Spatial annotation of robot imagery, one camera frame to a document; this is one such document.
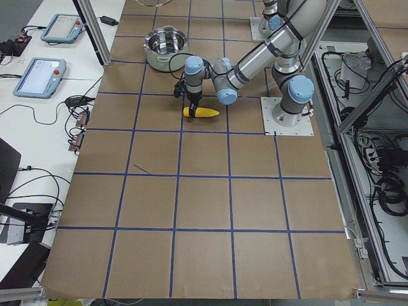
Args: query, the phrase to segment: white container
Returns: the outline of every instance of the white container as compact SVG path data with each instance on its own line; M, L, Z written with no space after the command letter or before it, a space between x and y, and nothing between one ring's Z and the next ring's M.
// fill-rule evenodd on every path
M147 62L156 70L169 72L184 66L188 55L187 37L178 29L167 25L148 33L145 39L145 55Z

